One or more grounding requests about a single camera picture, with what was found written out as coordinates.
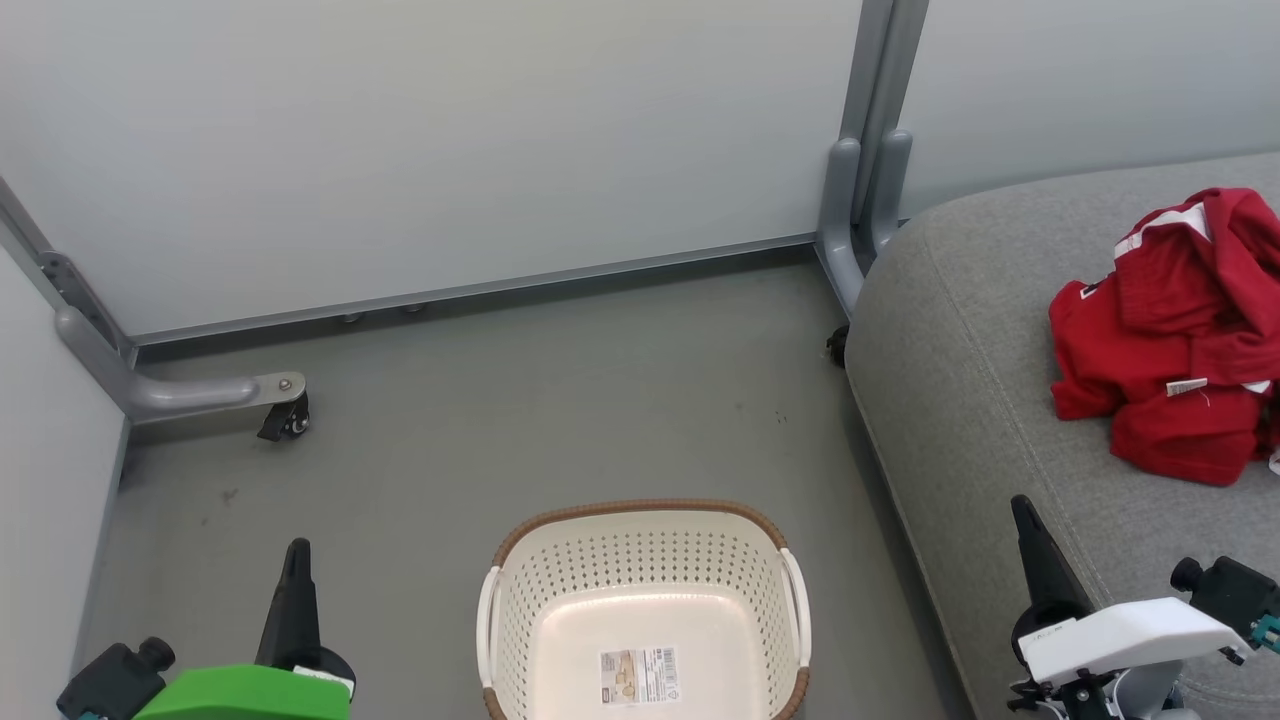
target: basket handle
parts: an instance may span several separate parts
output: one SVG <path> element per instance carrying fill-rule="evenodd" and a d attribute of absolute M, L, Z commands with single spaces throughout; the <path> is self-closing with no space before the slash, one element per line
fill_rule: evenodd
<path fill-rule="evenodd" d="M 809 666 L 809 656 L 813 653 L 813 618 L 809 615 L 809 591 L 804 584 L 804 574 L 800 564 L 796 562 L 791 551 L 782 548 L 782 566 L 787 570 L 787 579 L 791 580 L 791 621 L 796 626 L 796 637 L 800 638 L 800 647 L 796 648 L 797 660 L 801 667 Z"/>
<path fill-rule="evenodd" d="M 480 587 L 480 606 L 476 607 L 476 669 L 480 671 L 480 684 L 493 687 L 493 659 L 490 656 L 493 629 L 493 598 L 498 592 L 498 573 L 502 568 L 494 565 L 485 575 Z"/>

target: white laundry basket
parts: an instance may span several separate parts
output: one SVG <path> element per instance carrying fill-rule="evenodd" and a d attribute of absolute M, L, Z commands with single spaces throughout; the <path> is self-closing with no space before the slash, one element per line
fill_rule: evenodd
<path fill-rule="evenodd" d="M 493 720 L 787 720 L 800 707 L 809 598 L 782 533 L 750 507 L 570 507 L 516 528 L 493 565 L 476 612 Z"/>

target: red shirt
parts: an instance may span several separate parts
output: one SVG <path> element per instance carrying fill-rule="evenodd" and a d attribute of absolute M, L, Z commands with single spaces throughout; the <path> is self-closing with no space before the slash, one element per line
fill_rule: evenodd
<path fill-rule="evenodd" d="M 1212 188 L 1143 218 L 1102 282 L 1050 305 L 1059 418 L 1115 415 L 1111 452 L 1226 486 L 1280 441 L 1280 220 Z M 1276 423 L 1270 418 L 1275 416 Z"/>

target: black wheel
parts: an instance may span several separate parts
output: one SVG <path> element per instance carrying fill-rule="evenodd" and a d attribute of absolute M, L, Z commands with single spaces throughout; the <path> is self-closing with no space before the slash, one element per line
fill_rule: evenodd
<path fill-rule="evenodd" d="M 827 338 L 827 357 L 837 368 L 845 366 L 845 343 L 849 342 L 849 325 L 840 325 L 836 332 Z"/>
<path fill-rule="evenodd" d="M 266 414 L 266 420 L 262 420 L 262 429 L 257 432 L 257 437 L 270 442 L 280 442 L 282 438 L 293 439 L 301 436 L 310 427 L 311 402 L 307 400 L 307 393 L 303 392 L 297 400 L 273 405 L 271 411 Z"/>
<path fill-rule="evenodd" d="M 280 436 L 292 439 L 307 432 L 307 428 L 310 427 L 311 427 L 311 413 L 306 410 L 301 413 L 294 413 L 289 418 L 289 420 L 284 424 L 284 428 L 280 430 Z"/>

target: sofa cushion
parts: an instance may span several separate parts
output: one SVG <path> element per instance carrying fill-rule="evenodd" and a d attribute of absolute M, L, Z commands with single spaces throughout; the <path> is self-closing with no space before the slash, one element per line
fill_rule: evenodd
<path fill-rule="evenodd" d="M 1231 487 L 1144 474 L 1110 455 L 1110 420 L 1055 418 L 1046 310 L 1112 269 L 1149 210 L 1211 186 L 1280 209 L 1280 154 L 1027 183 L 934 208 L 877 259 L 846 366 L 946 639 L 979 717 L 1007 717 L 1009 644 L 1028 597 L 1009 500 L 1036 502 L 1100 605 L 1174 596 L 1184 556 L 1280 578 L 1280 477 Z M 1197 659 L 1183 692 L 1206 720 L 1280 714 L 1280 656 Z"/>

